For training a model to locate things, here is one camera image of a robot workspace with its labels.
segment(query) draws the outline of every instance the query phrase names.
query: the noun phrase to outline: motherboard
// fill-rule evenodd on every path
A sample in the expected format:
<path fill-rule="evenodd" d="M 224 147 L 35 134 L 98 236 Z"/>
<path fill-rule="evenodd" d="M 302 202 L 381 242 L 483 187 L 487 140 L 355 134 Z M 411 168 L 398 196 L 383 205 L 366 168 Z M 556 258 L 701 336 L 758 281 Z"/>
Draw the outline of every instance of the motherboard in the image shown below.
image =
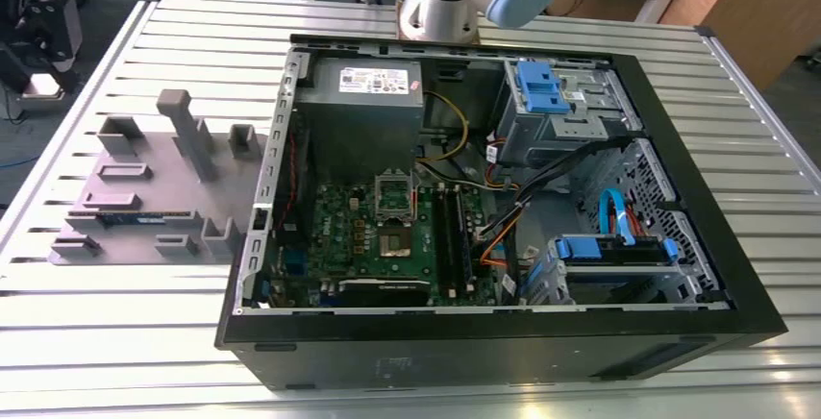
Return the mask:
<path fill-rule="evenodd" d="M 378 177 L 373 185 L 318 187 L 311 244 L 279 254 L 274 299 L 287 301 L 277 305 L 347 307 L 350 295 L 369 306 L 375 302 L 362 299 L 386 298 L 387 307 L 495 304 L 494 273 L 478 270 L 471 257 L 470 236 L 485 220 L 481 193 L 445 184 L 406 191 L 403 183 Z"/>

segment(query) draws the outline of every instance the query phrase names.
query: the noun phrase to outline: yellow cable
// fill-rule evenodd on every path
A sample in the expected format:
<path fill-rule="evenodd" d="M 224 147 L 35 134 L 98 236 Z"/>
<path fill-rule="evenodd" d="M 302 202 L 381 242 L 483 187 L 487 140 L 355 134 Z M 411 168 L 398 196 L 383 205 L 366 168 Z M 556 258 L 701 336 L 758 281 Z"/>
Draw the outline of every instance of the yellow cable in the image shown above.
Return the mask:
<path fill-rule="evenodd" d="M 470 123 L 467 122 L 467 118 L 465 117 L 465 113 L 462 112 L 462 110 L 459 110 L 455 104 L 450 102 L 450 100 L 445 96 L 442 96 L 438 92 L 434 92 L 433 90 L 426 90 L 425 93 L 429 95 L 433 95 L 439 100 L 442 100 L 445 104 L 450 107 L 453 112 L 457 113 L 457 116 L 459 116 L 459 120 L 462 121 L 462 140 L 459 140 L 459 144 L 455 146 L 455 148 L 450 150 L 447 153 L 445 153 L 443 155 L 438 155 L 437 157 L 417 159 L 419 161 L 433 162 L 433 161 L 446 160 L 462 151 L 462 149 L 465 148 L 465 145 L 467 145 L 467 131 L 469 131 Z"/>

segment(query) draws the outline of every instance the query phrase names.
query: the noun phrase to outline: green motherboard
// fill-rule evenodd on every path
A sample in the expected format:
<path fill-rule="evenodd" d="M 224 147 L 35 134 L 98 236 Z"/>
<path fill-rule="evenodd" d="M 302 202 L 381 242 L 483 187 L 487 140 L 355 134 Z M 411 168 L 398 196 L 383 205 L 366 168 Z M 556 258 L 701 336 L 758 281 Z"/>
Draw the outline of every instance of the green motherboard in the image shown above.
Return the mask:
<path fill-rule="evenodd" d="M 291 306 L 335 307 L 329 297 L 334 285 L 351 279 L 430 283 L 427 305 L 494 305 L 497 291 L 491 273 L 471 273 L 469 280 L 466 276 L 458 292 L 447 288 L 457 286 L 441 283 L 442 274 L 451 277 L 478 269 L 470 251 L 458 253 L 463 254 L 455 261 L 461 263 L 438 257 L 438 248 L 454 248 L 443 245 L 442 227 L 437 227 L 437 222 L 442 221 L 442 216 L 437 216 L 438 197 L 442 200 L 445 194 L 454 191 L 459 192 L 459 222 L 466 226 L 465 238 L 470 245 L 469 235 L 485 222 L 478 190 L 423 185 L 411 193 L 403 193 L 402 185 L 386 185 L 378 196 L 374 185 L 322 185 L 315 196 L 305 268 L 299 276 L 286 276 L 282 281 Z M 410 208 L 411 220 L 379 222 L 378 208 L 390 211 Z"/>

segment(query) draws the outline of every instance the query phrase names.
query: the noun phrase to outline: floor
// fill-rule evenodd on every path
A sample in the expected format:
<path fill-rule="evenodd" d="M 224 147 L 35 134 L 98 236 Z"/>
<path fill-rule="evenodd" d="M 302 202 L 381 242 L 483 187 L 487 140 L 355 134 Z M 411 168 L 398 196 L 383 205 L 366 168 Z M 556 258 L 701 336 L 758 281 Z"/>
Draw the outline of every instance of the floor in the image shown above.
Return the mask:
<path fill-rule="evenodd" d="M 76 68 L 83 78 L 88 77 L 103 57 L 135 1 L 88 0 L 82 8 L 83 48 Z M 385 0 L 385 4 L 393 4 L 394 1 Z M 817 116 L 821 113 L 821 68 L 817 70 L 805 71 L 801 63 L 796 62 L 765 91 L 765 98 L 816 164 L 821 164 L 821 141 L 817 139 L 821 134 L 821 119 Z M 6 165 L 40 155 L 63 115 L 64 113 L 32 114 L 19 126 L 14 126 L 8 120 L 0 121 L 0 214 L 3 205 L 11 203 L 15 197 L 32 163 L 12 167 Z"/>

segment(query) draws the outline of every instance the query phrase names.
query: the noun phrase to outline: blue plastic latch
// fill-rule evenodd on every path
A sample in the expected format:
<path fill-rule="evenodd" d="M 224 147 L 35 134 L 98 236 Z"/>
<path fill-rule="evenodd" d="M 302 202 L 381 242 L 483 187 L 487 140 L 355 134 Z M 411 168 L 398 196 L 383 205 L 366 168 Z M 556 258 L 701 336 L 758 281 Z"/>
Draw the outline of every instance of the blue plastic latch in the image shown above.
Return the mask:
<path fill-rule="evenodd" d="M 668 238 L 662 241 L 662 245 L 665 246 L 665 251 L 668 251 L 668 256 L 670 256 L 670 262 L 676 262 L 678 260 L 678 243 L 672 238 Z"/>
<path fill-rule="evenodd" d="M 549 114 L 570 113 L 570 104 L 562 97 L 560 80 L 545 62 L 519 62 L 518 83 L 525 96 L 525 108 L 530 112 Z"/>
<path fill-rule="evenodd" d="M 570 244 L 570 252 L 574 259 L 601 259 L 602 250 L 596 238 L 590 237 L 570 237 L 566 238 Z"/>
<path fill-rule="evenodd" d="M 556 250 L 560 253 L 560 259 L 570 257 L 570 244 L 568 243 L 568 239 L 556 240 Z"/>

